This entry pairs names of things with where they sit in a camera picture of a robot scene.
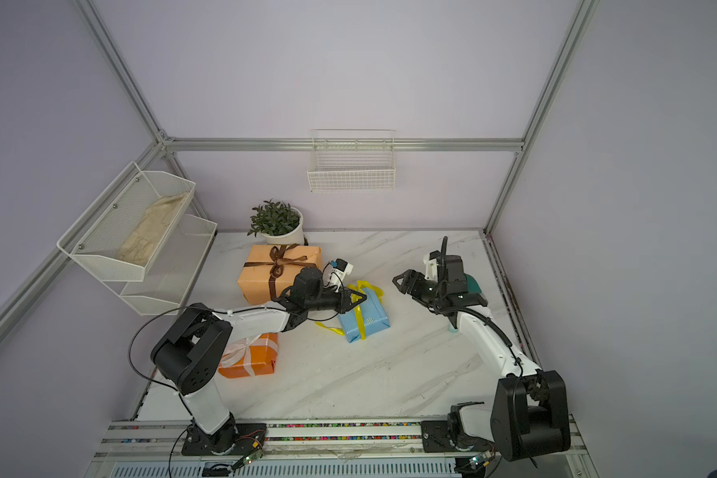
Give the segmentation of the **light blue gift box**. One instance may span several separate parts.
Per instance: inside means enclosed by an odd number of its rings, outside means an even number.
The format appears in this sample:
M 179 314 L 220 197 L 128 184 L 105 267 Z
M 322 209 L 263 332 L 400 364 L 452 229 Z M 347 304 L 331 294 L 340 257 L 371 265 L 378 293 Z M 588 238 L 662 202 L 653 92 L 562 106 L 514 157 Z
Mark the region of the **light blue gift box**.
M 366 302 L 338 316 L 341 326 L 339 333 L 349 344 L 366 340 L 369 336 L 390 328 L 390 319 L 382 302 L 384 291 L 377 288 L 362 288 L 362 292 L 368 296 Z

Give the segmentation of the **yellow ribbon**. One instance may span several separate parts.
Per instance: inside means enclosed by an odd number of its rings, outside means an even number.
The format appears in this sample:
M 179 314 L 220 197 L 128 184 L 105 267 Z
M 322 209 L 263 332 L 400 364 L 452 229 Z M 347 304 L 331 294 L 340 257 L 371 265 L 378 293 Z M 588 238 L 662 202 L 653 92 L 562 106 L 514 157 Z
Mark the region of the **yellow ribbon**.
M 332 327 L 322 322 L 316 322 L 316 325 L 344 337 L 349 344 L 364 341 L 373 334 L 387 330 L 390 319 L 384 310 L 384 290 L 368 281 L 350 284 L 349 289 L 359 292 L 360 296 L 352 296 L 355 306 L 350 312 L 337 316 L 338 326 Z

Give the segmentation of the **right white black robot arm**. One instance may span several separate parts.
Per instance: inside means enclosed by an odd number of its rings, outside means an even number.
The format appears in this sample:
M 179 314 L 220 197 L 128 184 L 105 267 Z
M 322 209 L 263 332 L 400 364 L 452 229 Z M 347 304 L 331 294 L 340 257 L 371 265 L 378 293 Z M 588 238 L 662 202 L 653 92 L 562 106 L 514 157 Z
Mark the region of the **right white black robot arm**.
M 493 400 L 462 402 L 444 421 L 426 421 L 426 450 L 498 452 L 509 462 L 564 452 L 572 444 L 567 388 L 555 370 L 542 370 L 496 324 L 477 281 L 456 255 L 434 251 L 425 270 L 407 270 L 396 289 L 450 322 L 495 372 Z

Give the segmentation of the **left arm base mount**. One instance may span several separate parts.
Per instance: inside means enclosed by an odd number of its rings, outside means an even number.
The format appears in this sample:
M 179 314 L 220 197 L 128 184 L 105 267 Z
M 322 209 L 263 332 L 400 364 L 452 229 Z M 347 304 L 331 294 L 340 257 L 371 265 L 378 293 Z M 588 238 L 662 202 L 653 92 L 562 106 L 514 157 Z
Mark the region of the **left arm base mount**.
M 265 442 L 265 423 L 229 421 L 215 434 L 207 434 L 192 423 L 181 448 L 182 456 L 247 456 Z

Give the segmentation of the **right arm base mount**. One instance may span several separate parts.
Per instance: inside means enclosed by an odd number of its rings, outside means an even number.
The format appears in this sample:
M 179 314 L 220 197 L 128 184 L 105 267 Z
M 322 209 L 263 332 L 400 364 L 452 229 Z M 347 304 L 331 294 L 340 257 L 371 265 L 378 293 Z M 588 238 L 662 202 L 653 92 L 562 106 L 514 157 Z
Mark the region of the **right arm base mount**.
M 491 414 L 492 407 L 485 402 L 460 402 L 446 418 L 422 420 L 424 452 L 494 452 Z

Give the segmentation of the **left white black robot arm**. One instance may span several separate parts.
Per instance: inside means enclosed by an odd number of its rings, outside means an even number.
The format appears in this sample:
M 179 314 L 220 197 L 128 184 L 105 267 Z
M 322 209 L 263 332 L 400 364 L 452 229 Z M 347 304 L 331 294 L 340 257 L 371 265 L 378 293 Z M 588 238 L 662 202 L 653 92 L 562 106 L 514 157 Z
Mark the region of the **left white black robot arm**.
M 352 312 L 368 296 L 338 280 L 326 284 L 319 268 L 301 270 L 294 283 L 272 302 L 247 309 L 216 312 L 195 303 L 184 308 L 151 351 L 151 361 L 175 387 L 202 437 L 233 440 L 235 419 L 215 384 L 228 344 L 255 336 L 290 332 L 309 320 L 313 311 Z

